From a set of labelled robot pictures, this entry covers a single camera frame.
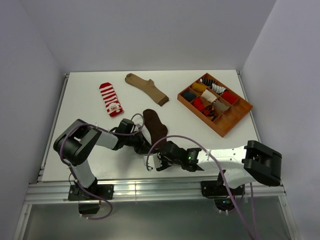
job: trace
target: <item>wooden sock organizer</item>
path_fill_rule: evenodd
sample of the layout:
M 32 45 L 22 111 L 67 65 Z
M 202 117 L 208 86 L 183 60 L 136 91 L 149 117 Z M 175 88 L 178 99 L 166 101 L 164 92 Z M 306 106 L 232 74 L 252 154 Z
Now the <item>wooden sock organizer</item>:
M 203 75 L 202 77 L 200 77 L 199 79 L 197 79 L 195 81 L 195 83 L 204 85 L 202 82 L 200 82 L 200 79 L 214 80 L 214 84 L 226 88 L 230 94 L 237 97 L 236 102 L 234 102 L 233 104 L 230 104 L 225 99 L 223 99 L 219 94 L 215 93 L 212 89 L 210 89 L 210 87 L 207 86 L 206 89 L 208 91 L 210 91 L 211 93 L 213 93 L 217 97 L 216 100 L 219 100 L 221 103 L 223 103 L 229 107 L 224 112 L 221 112 L 216 107 L 214 107 L 212 103 L 210 103 L 206 99 L 204 99 L 201 96 L 201 94 L 194 91 L 191 88 L 192 84 L 189 85 L 187 88 L 185 88 L 183 91 L 181 91 L 178 94 L 177 99 L 183 105 L 185 105 L 191 112 L 193 112 L 198 118 L 200 118 L 205 124 L 207 124 L 211 129 L 213 129 L 221 137 L 224 137 L 241 119 L 244 118 L 245 115 L 247 115 L 247 113 L 250 112 L 250 110 L 253 108 L 253 106 L 249 102 L 244 100 L 242 97 L 240 97 L 238 94 L 236 94 L 234 91 L 232 91 L 230 88 L 228 88 L 227 86 L 222 84 L 220 81 L 215 79 L 209 73 L 206 73 L 205 75 Z M 212 105 L 212 108 L 217 113 L 218 117 L 215 120 L 211 121 L 212 117 L 209 118 L 209 117 L 205 116 L 201 111 L 199 111 L 197 108 L 195 108 L 193 106 L 194 100 L 192 100 L 191 102 L 188 102 L 182 96 L 182 94 L 186 91 L 190 92 L 192 94 L 195 94 L 197 96 L 197 98 L 199 97 L 200 100 L 202 101 L 202 104 L 205 107 L 207 107 L 208 105 Z

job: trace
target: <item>red sock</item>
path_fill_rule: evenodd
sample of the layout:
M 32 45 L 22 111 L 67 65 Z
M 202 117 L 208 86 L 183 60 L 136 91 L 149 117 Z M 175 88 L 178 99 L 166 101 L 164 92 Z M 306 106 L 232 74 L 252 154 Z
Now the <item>red sock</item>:
M 202 101 L 200 100 L 199 97 L 197 97 L 193 101 L 193 106 L 195 106 L 195 108 L 198 109 L 200 112 L 205 108 L 205 106 L 202 104 Z
M 237 101 L 237 97 L 233 96 L 230 92 L 224 91 L 221 95 L 223 99 L 225 99 L 228 103 L 234 104 Z
M 106 111 L 110 117 L 113 118 L 124 112 L 120 102 L 118 101 L 114 87 L 109 82 L 102 83 L 99 90 L 102 95 Z

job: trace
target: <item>rolled sock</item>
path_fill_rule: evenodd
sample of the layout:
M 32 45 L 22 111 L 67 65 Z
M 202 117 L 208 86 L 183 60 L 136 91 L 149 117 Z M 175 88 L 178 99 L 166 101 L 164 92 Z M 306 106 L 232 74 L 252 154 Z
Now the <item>rolled sock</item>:
M 199 97 L 197 97 L 193 101 L 193 106 L 195 106 L 195 108 L 198 109 L 200 112 L 202 112 L 202 110 L 205 109 L 205 106 L 202 104 L 202 101 L 200 100 Z
M 212 90 L 215 91 L 217 94 L 222 94 L 225 90 L 227 90 L 225 87 L 223 86 L 218 86 L 216 84 L 212 84 Z
M 151 136 L 151 144 L 154 145 L 159 139 L 167 136 L 168 129 L 166 125 L 162 124 L 158 114 L 152 109 L 143 111 L 143 118 L 145 127 L 148 129 Z M 167 142 L 166 139 L 159 142 L 155 148 L 161 148 Z
M 237 97 L 232 95 L 230 92 L 225 91 L 222 93 L 221 97 L 225 99 L 228 103 L 234 104 L 237 101 Z
M 114 87 L 111 85 L 111 83 L 106 82 L 101 84 L 99 90 L 104 101 L 106 111 L 110 117 L 113 118 L 124 112 L 114 90 Z
M 155 103 L 160 106 L 169 101 L 169 98 L 155 86 L 154 81 L 151 79 L 147 81 L 133 73 L 129 73 L 124 80 L 127 84 L 144 91 Z
M 211 87 L 212 84 L 215 82 L 212 79 L 208 79 L 208 78 L 200 78 L 200 82 L 203 83 L 204 85 Z
M 191 88 L 192 88 L 195 92 L 197 92 L 197 93 L 199 93 L 199 94 L 202 94 L 202 93 L 207 89 L 207 86 L 202 85 L 202 84 L 199 84 L 199 83 L 197 83 L 197 82 L 194 82 L 194 83 L 192 84 Z
M 197 96 L 195 94 L 193 94 L 192 92 L 189 91 L 185 91 L 184 93 L 181 94 L 182 97 L 185 98 L 185 100 L 187 100 L 189 103 L 192 102 L 194 99 L 197 98 Z
M 208 89 L 206 89 L 202 93 L 201 97 L 203 97 L 205 100 L 207 100 L 211 104 L 217 99 L 217 97 L 212 92 L 210 92 Z
M 211 121 L 213 121 L 214 119 L 217 118 L 218 114 L 215 112 L 215 110 L 213 109 L 213 106 L 212 105 L 208 105 L 206 106 L 202 113 L 208 117 L 209 119 L 211 119 L 213 117 L 213 119 L 211 119 Z
M 228 110 L 228 106 L 225 105 L 224 103 L 220 102 L 219 100 L 216 100 L 213 102 L 213 106 L 218 109 L 220 112 L 224 112 L 226 110 Z

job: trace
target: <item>black and white striped sock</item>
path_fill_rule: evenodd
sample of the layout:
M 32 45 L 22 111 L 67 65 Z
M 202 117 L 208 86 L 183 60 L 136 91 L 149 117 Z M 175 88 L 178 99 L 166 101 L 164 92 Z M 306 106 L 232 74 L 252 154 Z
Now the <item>black and white striped sock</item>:
M 225 90 L 227 90 L 225 87 L 223 87 L 223 86 L 218 86 L 218 85 L 216 85 L 216 84 L 212 84 L 212 87 L 211 87 L 211 89 L 213 90 L 213 91 L 215 91 L 217 94 L 223 94 L 224 93 L 224 91 Z
M 209 78 L 200 78 L 200 82 L 211 88 L 215 81 Z

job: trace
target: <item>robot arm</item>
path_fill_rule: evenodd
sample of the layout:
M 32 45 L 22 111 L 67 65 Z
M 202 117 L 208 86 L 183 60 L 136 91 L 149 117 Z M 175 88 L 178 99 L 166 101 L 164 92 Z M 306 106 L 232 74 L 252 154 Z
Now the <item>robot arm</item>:
M 225 178 L 232 189 L 255 181 L 267 186 L 281 184 L 282 155 L 254 140 L 248 141 L 245 146 L 206 151 L 201 148 L 184 150 L 168 141 L 157 154 L 150 156 L 148 166 L 158 172 L 171 166 L 180 166 L 189 172 L 217 169 L 216 162 L 208 153 L 211 153 L 225 170 Z
M 85 122 L 78 119 L 66 129 L 54 142 L 54 150 L 59 153 L 66 135 L 81 124 Z M 78 128 L 66 140 L 63 158 L 72 168 L 78 181 L 89 192 L 94 191 L 98 183 L 87 160 L 95 145 L 115 151 L 123 146 L 130 146 L 141 155 L 149 152 L 152 146 L 143 134 L 141 132 L 131 134 L 134 126 L 131 120 L 123 119 L 119 126 L 114 128 L 115 134 L 112 134 L 87 125 Z M 148 163 L 151 169 L 156 169 L 158 172 L 172 166 L 189 172 L 210 171 L 217 168 L 214 160 L 208 156 L 210 152 L 218 160 L 222 169 L 226 170 L 224 175 L 233 189 L 254 181 L 267 186 L 281 184 L 281 154 L 257 141 L 248 141 L 246 146 L 237 148 L 208 149 L 207 151 L 201 148 L 185 150 L 168 141 L 155 152 L 156 154 L 150 156 Z

